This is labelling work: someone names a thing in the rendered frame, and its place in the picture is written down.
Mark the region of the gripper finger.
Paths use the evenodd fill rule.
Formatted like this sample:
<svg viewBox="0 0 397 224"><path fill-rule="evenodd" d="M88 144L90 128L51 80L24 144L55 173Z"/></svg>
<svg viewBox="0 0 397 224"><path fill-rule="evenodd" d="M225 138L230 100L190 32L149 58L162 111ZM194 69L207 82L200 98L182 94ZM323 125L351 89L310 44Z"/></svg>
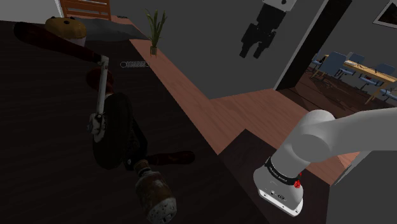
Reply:
<svg viewBox="0 0 397 224"><path fill-rule="evenodd" d="M250 24L247 28L245 34L243 35L241 42L242 42L242 50L240 51L240 56L245 58L249 49L260 39L260 30L258 26L255 24Z"/></svg>
<svg viewBox="0 0 397 224"><path fill-rule="evenodd" d="M265 33L260 36L260 39L258 40L258 47L253 54L254 58L258 59L261 53L264 51L264 49L270 46L276 33L277 33L276 31L271 31L269 33Z"/></svg>

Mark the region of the blue chair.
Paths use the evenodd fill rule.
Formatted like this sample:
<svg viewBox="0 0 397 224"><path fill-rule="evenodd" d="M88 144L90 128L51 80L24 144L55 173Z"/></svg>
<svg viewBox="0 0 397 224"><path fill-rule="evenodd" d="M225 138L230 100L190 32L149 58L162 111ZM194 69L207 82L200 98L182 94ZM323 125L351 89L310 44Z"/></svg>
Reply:
<svg viewBox="0 0 397 224"><path fill-rule="evenodd" d="M315 77L318 72L322 72L322 78L325 79L326 74L336 74L346 61L346 56L338 53L331 52L326 60L322 63L321 67L311 76Z"/></svg>
<svg viewBox="0 0 397 224"><path fill-rule="evenodd" d="M397 81L397 76L393 75L395 67L388 64L378 64L373 67L358 65L358 67L364 71L364 73L360 74L359 79L365 82L360 90L363 90L368 85L380 87L386 80Z"/></svg>
<svg viewBox="0 0 397 224"><path fill-rule="evenodd" d="M386 96L384 101L387 101L389 98L392 98L397 101L397 87L381 89L380 92L382 96Z"/></svg>
<svg viewBox="0 0 397 224"><path fill-rule="evenodd" d="M349 57L346 59L346 61L348 61L349 65L357 65L360 62L363 62L365 59L364 56L357 54L357 53L349 53ZM351 75L353 76L356 73L355 70L347 67L345 64L339 69L339 76L338 76L338 80L341 79L341 77L343 77L343 75Z"/></svg>

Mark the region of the wooden chair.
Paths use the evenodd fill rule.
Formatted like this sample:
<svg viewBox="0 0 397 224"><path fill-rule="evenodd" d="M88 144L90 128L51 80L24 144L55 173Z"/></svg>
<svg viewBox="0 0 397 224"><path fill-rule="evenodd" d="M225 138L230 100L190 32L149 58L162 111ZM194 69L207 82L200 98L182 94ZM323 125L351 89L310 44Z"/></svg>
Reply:
<svg viewBox="0 0 397 224"><path fill-rule="evenodd" d="M111 20L109 0L59 0L65 17L77 16Z"/></svg>

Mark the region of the dark wooden table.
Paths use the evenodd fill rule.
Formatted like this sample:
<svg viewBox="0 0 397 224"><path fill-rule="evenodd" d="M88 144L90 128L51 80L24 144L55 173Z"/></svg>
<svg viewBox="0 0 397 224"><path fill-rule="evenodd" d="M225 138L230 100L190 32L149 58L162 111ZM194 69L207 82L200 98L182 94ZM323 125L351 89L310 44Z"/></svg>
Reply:
<svg viewBox="0 0 397 224"><path fill-rule="evenodd" d="M86 126L97 95L92 64L19 41L0 22L0 224L149 224L137 176L105 170ZM237 180L129 41L89 41L110 59L115 88L130 98L150 154L191 150L190 165L158 167L176 196L171 224L267 224Z"/></svg>

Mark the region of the dark red round object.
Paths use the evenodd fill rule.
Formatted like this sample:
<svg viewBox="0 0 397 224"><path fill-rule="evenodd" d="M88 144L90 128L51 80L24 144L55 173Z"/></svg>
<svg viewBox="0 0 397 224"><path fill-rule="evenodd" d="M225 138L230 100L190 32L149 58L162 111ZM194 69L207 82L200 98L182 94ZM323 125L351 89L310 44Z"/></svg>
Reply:
<svg viewBox="0 0 397 224"><path fill-rule="evenodd" d="M98 91L99 90L99 82L100 82L100 77L101 77L101 68L100 67L95 67L91 70L89 70L86 73L86 83L87 85ZM113 89L113 83L114 83L114 78L113 74L111 73L110 70L108 70L107 74L107 79L106 79L106 94L113 94L114 89Z"/></svg>

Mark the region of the framed wall picture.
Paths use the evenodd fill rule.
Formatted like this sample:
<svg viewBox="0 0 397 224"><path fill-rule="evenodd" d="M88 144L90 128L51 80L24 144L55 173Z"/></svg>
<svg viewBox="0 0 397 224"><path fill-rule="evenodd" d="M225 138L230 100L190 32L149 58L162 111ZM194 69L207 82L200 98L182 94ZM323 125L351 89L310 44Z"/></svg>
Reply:
<svg viewBox="0 0 397 224"><path fill-rule="evenodd" d="M373 23L397 29L397 0L390 0L377 15Z"/></svg>

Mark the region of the white long-handled tool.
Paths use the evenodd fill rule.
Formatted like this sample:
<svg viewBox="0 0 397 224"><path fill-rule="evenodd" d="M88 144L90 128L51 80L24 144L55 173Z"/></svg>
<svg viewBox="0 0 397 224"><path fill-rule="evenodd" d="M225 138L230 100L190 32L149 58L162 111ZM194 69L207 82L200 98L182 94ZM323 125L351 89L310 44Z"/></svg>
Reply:
<svg viewBox="0 0 397 224"><path fill-rule="evenodd" d="M100 142L106 131L106 117L104 116L104 101L106 96L106 83L108 76L109 58L102 55L99 65L101 66L101 75L99 78L99 89L97 96L96 112L90 115L87 131L93 135L96 143Z"/></svg>

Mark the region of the light wooden dining table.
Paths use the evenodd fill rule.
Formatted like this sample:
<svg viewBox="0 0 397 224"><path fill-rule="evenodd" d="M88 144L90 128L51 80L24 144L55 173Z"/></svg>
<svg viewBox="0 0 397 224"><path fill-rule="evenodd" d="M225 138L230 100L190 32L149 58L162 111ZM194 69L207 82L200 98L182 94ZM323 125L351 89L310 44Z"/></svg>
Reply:
<svg viewBox="0 0 397 224"><path fill-rule="evenodd" d="M397 78L391 75L388 75L386 73L382 73L379 70L373 69L373 68L369 68L366 66L361 66L360 64L357 65L349 65L348 61L345 61L344 64L357 71L359 74L363 74L365 76L369 76L372 78L375 78L376 80L381 81L382 83L378 86L378 89L367 99L367 101L365 102L365 104L368 104L370 101L374 100L375 97L380 93L380 90L382 88L386 88L388 86L388 84L390 83L394 83L397 81Z"/></svg>

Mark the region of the brown glass bottle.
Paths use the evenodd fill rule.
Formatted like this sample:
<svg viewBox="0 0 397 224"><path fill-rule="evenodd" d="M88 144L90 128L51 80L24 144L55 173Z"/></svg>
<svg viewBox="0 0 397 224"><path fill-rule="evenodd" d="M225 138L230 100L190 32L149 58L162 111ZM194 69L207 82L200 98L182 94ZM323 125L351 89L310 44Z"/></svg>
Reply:
<svg viewBox="0 0 397 224"><path fill-rule="evenodd" d="M177 204L163 176L152 171L147 160L138 161L134 170L139 176L136 194L147 220L151 224L169 224L177 213Z"/></svg>

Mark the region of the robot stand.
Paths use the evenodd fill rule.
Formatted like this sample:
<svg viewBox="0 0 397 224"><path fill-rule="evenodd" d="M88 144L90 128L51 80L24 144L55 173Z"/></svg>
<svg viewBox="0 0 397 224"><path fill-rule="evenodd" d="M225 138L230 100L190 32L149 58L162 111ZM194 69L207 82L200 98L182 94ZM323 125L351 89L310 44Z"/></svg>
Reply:
<svg viewBox="0 0 397 224"><path fill-rule="evenodd" d="M326 224L330 186L306 169L300 180L303 209L298 216L292 217L260 197L253 173L275 151L274 147L245 129L219 156L270 224Z"/></svg>

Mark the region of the green potted plant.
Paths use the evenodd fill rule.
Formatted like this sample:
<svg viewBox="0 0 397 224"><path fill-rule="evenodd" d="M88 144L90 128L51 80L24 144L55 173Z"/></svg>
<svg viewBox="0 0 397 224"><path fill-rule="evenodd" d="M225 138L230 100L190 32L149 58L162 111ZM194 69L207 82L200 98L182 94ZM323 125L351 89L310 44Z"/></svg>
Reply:
<svg viewBox="0 0 397 224"><path fill-rule="evenodd" d="M164 26L165 21L167 20L167 16L165 11L163 11L161 20L158 22L158 10L155 10L154 15L152 16L151 13L149 12L148 9L145 9L145 15L146 18L148 19L149 25L150 25L150 31L151 31L151 36L149 37L151 41L151 46L150 46L150 56L154 55L157 56L157 44L160 37L160 34L162 32L162 28Z"/></svg>

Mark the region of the black bulky object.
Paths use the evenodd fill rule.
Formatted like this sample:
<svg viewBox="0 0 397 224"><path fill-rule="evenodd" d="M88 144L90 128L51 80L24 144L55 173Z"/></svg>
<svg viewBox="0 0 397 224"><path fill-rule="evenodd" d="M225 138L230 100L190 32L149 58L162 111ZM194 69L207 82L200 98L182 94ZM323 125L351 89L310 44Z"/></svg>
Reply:
<svg viewBox="0 0 397 224"><path fill-rule="evenodd" d="M104 101L106 131L104 137L93 142L93 154L103 169L115 169L123 164L128 171L146 158L148 141L133 115L132 103L127 95L115 93Z"/></svg>

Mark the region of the dark red bat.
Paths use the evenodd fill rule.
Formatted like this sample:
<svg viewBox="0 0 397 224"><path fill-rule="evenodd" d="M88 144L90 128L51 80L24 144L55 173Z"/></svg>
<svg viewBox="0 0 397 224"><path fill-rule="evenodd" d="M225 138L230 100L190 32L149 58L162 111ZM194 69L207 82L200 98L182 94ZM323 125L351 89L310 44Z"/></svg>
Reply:
<svg viewBox="0 0 397 224"><path fill-rule="evenodd" d="M64 53L87 62L99 63L101 55L88 48L64 40L44 28L27 22L17 22L13 27L17 39L47 50Z"/></svg>

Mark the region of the grey flat wedge-shaped object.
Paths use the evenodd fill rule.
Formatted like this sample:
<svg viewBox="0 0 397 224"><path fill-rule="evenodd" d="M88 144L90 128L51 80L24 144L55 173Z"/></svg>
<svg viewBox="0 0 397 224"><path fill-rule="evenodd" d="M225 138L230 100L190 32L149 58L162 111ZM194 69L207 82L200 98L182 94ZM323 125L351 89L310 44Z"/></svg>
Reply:
<svg viewBox="0 0 397 224"><path fill-rule="evenodd" d="M119 24L110 20L99 18L78 18L87 30L87 41L124 41L129 39L149 40L135 26L129 24Z"/></svg>

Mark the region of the metal coil spring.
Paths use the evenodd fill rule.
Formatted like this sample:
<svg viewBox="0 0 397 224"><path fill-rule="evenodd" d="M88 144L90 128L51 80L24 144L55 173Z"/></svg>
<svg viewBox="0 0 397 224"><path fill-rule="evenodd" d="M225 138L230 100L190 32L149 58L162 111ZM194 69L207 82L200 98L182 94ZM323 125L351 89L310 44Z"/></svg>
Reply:
<svg viewBox="0 0 397 224"><path fill-rule="evenodd" d="M122 61L120 62L121 68L144 68L150 67L150 63L146 61Z"/></svg>

